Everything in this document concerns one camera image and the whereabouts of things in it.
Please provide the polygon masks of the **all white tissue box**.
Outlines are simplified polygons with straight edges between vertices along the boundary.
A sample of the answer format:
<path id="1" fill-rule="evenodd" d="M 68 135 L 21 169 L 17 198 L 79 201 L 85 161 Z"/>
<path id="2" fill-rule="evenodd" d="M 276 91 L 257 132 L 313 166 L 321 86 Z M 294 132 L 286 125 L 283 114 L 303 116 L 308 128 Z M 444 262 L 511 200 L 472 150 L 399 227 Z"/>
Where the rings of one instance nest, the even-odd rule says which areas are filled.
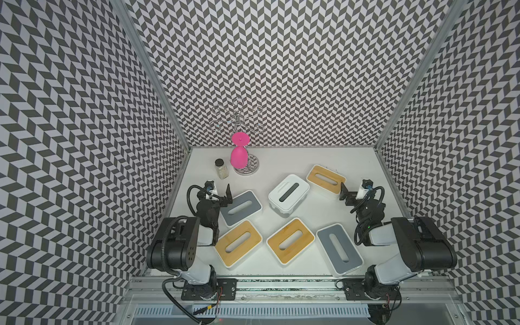
<path id="1" fill-rule="evenodd" d="M 288 218 L 306 198 L 310 185 L 299 176 L 286 176 L 269 194 L 270 207 L 281 217 Z"/>

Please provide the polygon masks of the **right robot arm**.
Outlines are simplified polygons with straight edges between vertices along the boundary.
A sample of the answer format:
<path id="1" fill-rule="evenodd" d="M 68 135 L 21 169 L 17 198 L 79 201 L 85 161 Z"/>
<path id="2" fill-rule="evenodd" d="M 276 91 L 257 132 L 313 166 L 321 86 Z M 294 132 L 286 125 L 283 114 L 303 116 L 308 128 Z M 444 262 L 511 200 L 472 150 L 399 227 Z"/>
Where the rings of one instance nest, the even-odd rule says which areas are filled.
<path id="1" fill-rule="evenodd" d="M 357 226 L 356 246 L 397 245 L 399 253 L 387 261 L 367 268 L 363 279 L 341 280 L 346 299 L 390 301 L 401 298 L 399 285 L 422 272 L 454 268 L 457 264 L 453 246 L 429 217 L 385 217 L 385 189 L 363 180 L 357 192 L 340 184 L 339 199 L 352 206 Z"/>

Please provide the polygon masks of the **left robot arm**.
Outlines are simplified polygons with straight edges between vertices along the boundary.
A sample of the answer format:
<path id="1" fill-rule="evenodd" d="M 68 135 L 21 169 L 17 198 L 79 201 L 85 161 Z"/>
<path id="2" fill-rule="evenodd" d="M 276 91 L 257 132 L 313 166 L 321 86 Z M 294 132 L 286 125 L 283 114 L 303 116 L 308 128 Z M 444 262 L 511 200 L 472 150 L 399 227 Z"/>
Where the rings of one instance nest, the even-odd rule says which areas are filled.
<path id="1" fill-rule="evenodd" d="M 230 186 L 218 195 L 214 181 L 192 185 L 186 193 L 189 215 L 166 217 L 146 251 L 146 265 L 184 280 L 186 288 L 202 299 L 217 294 L 215 268 L 196 256 L 199 247 L 215 246 L 219 239 L 220 209 L 233 203 Z"/>

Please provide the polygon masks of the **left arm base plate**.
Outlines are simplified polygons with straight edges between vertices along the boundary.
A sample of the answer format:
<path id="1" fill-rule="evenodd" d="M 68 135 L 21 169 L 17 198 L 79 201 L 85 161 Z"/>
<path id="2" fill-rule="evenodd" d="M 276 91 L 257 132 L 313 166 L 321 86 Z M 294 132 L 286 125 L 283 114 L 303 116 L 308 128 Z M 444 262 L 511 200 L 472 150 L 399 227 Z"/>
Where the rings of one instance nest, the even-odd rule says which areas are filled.
<path id="1" fill-rule="evenodd" d="M 208 284 L 185 284 L 181 294 L 183 301 L 234 301 L 236 298 L 236 278 L 216 278 Z"/>

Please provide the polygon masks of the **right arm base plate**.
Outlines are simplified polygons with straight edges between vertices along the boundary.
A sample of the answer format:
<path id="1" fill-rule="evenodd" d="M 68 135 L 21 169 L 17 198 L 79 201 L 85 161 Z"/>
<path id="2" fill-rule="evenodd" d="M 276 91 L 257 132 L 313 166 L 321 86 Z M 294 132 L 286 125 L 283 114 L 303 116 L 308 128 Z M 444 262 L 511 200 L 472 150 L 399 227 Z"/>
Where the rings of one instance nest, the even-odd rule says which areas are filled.
<path id="1" fill-rule="evenodd" d="M 337 289 L 343 291 L 348 301 L 376 301 L 390 303 L 400 301 L 402 295 L 398 284 L 366 284 L 361 278 L 342 278 L 334 284 Z"/>

